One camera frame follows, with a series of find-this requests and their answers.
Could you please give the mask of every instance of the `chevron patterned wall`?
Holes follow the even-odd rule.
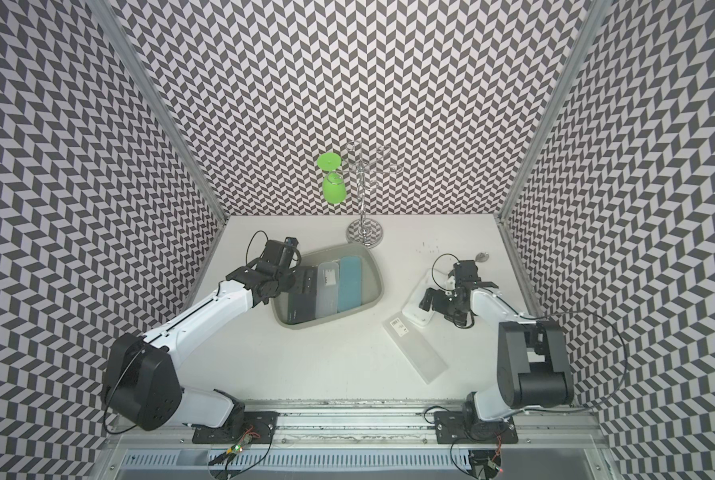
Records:
[[[547,310],[618,320],[599,416],[628,478],[715,478],[715,0],[613,5],[509,219]],[[580,399],[621,350],[568,322]]]
[[[108,346],[180,310],[217,229],[85,6],[0,1],[0,478],[90,469]]]
[[[357,138],[372,213],[452,214],[504,201],[589,0],[111,3],[228,214],[355,213],[315,159]]]

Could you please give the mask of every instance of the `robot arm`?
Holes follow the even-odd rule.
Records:
[[[187,424],[235,430],[244,406],[224,392],[182,386],[176,370],[227,322],[259,303],[300,288],[290,268],[295,238],[268,240],[261,257],[227,275],[209,296],[143,336],[125,333],[112,344],[102,401],[144,430]]]
[[[428,289],[419,307],[442,313],[456,325],[477,315],[497,326],[497,384],[472,392],[464,404],[470,426],[507,418],[529,406],[544,408],[573,400],[573,378],[565,338],[554,320],[530,320],[500,299],[494,283],[482,282],[473,260],[457,262],[449,291]],[[540,361],[529,360],[533,350]]]

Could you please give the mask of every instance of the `white plastic container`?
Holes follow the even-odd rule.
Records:
[[[393,315],[383,323],[384,330],[401,349],[413,368],[426,383],[448,370],[448,365],[429,345],[424,335],[411,325],[400,313]]]
[[[403,315],[410,322],[413,322],[418,326],[427,326],[427,323],[429,323],[435,315],[435,311],[431,308],[429,310],[421,310],[419,308],[419,303],[421,303],[421,300],[424,300],[424,295],[427,293],[428,288],[439,289],[439,286],[432,278],[433,274],[436,279],[445,278],[446,276],[446,274],[439,270],[432,270],[431,268],[427,270],[419,283],[416,285],[416,288],[410,294],[410,299],[408,299],[403,307]]]
[[[317,266],[317,297],[314,317],[336,315],[339,310],[339,264],[323,262]]]

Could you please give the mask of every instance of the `stand base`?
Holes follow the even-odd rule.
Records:
[[[254,440],[254,444],[269,443],[277,428],[277,412],[246,412],[242,425],[251,425],[261,438]],[[227,428],[195,427],[192,443],[202,445],[230,445],[238,442],[237,435]]]
[[[517,431],[511,418],[507,422],[481,421],[468,432],[461,412],[434,412],[434,416],[437,443],[440,445],[450,445],[454,441],[463,442],[460,438],[473,439],[475,443],[496,444],[498,437],[501,437],[501,443],[504,445],[517,443]]]
[[[384,237],[384,229],[379,222],[366,218],[361,228],[360,219],[353,221],[346,228],[346,241],[351,244],[362,244],[367,248],[373,248],[381,243]]]

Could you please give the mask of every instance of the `gray tray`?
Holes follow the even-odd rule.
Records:
[[[342,256],[359,256],[362,262],[363,269],[363,304],[352,310],[347,310],[346,312],[337,313],[336,315],[324,316],[321,319],[315,319],[310,322],[297,323],[296,325],[288,325],[283,319],[288,317],[288,294],[283,293],[277,298],[272,299],[272,311],[274,312],[274,318],[282,326],[289,329],[299,330],[307,328],[308,326],[322,325],[325,322],[330,322],[332,320],[339,320],[345,316],[352,315],[354,313],[362,312],[367,310],[372,306],[376,305],[381,296],[384,294],[384,283],[381,280],[381,272],[379,271],[379,266],[371,255],[371,251],[365,246],[360,244],[345,244],[339,246],[332,246],[324,250],[318,250],[317,252],[312,252],[311,254],[305,254],[301,256],[301,264],[305,266],[315,266],[320,265],[323,262],[336,262],[341,260]]]

